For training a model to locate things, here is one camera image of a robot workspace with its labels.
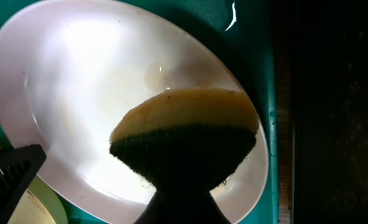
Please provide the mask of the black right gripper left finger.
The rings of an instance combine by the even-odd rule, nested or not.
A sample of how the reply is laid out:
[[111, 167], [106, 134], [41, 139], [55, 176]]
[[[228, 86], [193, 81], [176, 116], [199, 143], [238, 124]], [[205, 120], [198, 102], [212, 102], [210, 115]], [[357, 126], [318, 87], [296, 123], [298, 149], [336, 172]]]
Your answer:
[[162, 197], [158, 192], [155, 192], [134, 224], [167, 224], [170, 218], [169, 210]]

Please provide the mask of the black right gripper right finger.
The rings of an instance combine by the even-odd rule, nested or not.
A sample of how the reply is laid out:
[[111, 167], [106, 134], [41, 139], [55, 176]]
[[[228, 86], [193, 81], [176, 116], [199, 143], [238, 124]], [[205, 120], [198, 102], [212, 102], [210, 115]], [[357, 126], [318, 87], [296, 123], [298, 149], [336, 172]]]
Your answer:
[[200, 197], [187, 209], [187, 220], [200, 224], [231, 224], [210, 193]]

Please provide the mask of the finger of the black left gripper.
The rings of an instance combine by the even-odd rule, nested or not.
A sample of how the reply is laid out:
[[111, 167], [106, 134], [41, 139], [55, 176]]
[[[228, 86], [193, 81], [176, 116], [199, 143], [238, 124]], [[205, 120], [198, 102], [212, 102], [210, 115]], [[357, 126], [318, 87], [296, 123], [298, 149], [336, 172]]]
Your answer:
[[0, 148], [0, 224], [9, 221], [46, 158], [39, 144]]

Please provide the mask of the yellow green sponge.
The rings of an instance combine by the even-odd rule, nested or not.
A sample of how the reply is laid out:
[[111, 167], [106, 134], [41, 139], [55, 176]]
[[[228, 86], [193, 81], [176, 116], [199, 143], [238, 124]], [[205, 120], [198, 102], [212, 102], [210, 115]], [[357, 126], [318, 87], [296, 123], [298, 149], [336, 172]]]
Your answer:
[[110, 154], [163, 196], [199, 197], [222, 184], [256, 144], [259, 117], [241, 91], [167, 90], [131, 109], [110, 136]]

